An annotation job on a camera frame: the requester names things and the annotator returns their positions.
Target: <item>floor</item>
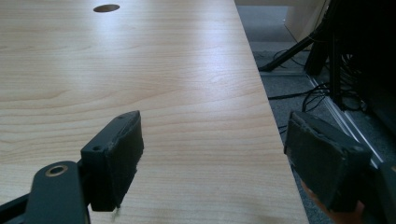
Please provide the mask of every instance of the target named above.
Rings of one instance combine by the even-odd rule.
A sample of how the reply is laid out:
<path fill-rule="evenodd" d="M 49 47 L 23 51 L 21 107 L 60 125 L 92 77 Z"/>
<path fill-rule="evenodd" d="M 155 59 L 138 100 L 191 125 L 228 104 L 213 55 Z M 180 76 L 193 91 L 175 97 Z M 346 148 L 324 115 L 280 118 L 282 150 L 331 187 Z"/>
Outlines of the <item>floor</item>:
<path fill-rule="evenodd" d="M 287 7 L 237 6 L 237 9 L 258 66 L 260 66 L 260 60 L 258 60 L 260 57 L 262 57 L 262 65 L 265 65 L 273 60 L 277 52 L 289 49 L 296 44 L 284 25 Z M 312 90 L 321 82 L 321 78 L 326 78 L 325 69 L 322 77 L 309 77 L 304 73 L 302 65 L 308 53 L 299 53 L 294 57 L 293 62 L 287 61 L 272 72 L 261 72 L 262 84 L 268 97 Z M 285 140 L 290 111 L 301 110 L 303 99 L 303 97 L 296 97 L 270 101 L 282 140 Z M 328 97 L 318 98 L 312 102 L 310 108 L 312 109 L 310 113 L 326 120 L 344 133 L 354 136 L 357 141 L 374 150 L 377 153 L 373 157 L 374 163 L 396 161 L 396 140 L 375 116 L 361 111 L 341 111 Z M 301 188 L 299 176 L 294 175 L 309 222 L 311 224 L 332 223 L 306 197 Z"/>

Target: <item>gray carpet floor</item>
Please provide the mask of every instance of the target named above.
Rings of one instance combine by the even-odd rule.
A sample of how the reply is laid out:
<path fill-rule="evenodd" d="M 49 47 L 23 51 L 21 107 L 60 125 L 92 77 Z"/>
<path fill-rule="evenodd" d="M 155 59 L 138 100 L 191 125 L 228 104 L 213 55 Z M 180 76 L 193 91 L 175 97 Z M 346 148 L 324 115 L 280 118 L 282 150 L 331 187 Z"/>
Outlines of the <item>gray carpet floor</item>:
<path fill-rule="evenodd" d="M 258 67 L 266 65 L 275 57 L 296 44 L 284 26 L 285 7 L 237 7 L 244 25 L 247 39 L 252 49 Z M 268 97 L 309 91 L 316 83 L 326 82 L 329 72 L 323 68 L 318 77 L 309 77 L 304 72 L 304 63 L 309 51 L 301 51 L 292 59 L 286 61 L 272 72 L 261 72 L 262 84 Z M 286 125 L 291 110 L 302 110 L 304 97 L 294 97 L 283 100 L 271 100 L 276 125 L 282 141 L 285 140 Z M 346 99 L 347 104 L 359 104 L 354 99 Z M 334 104 L 329 97 L 318 98 L 307 107 L 310 114 L 326 120 L 332 126 L 343 130 L 340 120 L 332 112 Z M 373 148 L 384 161 L 396 161 L 396 140 L 384 123 L 372 113 L 362 111 L 342 111 L 343 116 L 353 120 L 353 124 L 365 142 Z M 299 176 L 294 173 L 296 184 L 300 191 L 308 220 L 311 224 L 332 223 L 316 205 L 307 198 L 300 185 Z"/>

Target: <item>wood grain surface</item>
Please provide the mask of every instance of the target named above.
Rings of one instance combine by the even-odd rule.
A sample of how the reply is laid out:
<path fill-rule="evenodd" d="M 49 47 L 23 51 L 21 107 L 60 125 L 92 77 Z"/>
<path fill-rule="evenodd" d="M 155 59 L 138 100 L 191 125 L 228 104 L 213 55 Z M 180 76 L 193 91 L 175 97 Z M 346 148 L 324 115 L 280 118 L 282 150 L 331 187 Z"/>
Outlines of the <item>wood grain surface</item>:
<path fill-rule="evenodd" d="M 97 223 L 307 223 L 233 0 L 0 1 L 0 203 L 140 110 L 145 150 Z"/>

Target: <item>wooden table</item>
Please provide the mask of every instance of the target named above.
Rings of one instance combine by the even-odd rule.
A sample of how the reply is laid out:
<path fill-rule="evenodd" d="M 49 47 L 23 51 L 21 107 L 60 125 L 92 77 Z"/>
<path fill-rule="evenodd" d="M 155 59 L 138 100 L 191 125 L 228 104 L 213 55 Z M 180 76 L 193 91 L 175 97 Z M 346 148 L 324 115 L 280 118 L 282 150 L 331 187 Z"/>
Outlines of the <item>wooden table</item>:
<path fill-rule="evenodd" d="M 233 0 L 0 1 L 0 203 L 140 110 L 145 151 L 92 223 L 306 223 Z"/>

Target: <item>black stand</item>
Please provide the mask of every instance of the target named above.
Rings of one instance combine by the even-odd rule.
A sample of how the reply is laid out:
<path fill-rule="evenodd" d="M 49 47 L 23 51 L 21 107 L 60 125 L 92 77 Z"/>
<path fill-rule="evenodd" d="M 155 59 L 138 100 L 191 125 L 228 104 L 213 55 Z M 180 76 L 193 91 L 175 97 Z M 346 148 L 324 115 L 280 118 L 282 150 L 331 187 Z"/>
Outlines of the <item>black stand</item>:
<path fill-rule="evenodd" d="M 298 42 L 292 48 L 288 49 L 278 58 L 263 67 L 259 67 L 259 71 L 271 72 L 282 63 L 293 57 L 295 54 L 313 44 L 311 52 L 305 63 L 304 70 L 310 76 L 317 76 L 327 58 L 330 61 L 330 96 L 337 104 L 342 104 L 340 95 L 340 62 L 341 54 L 339 52 L 338 31 L 336 24 L 341 17 L 342 5 L 345 1 L 332 0 L 329 4 L 320 25 L 309 36 Z"/>

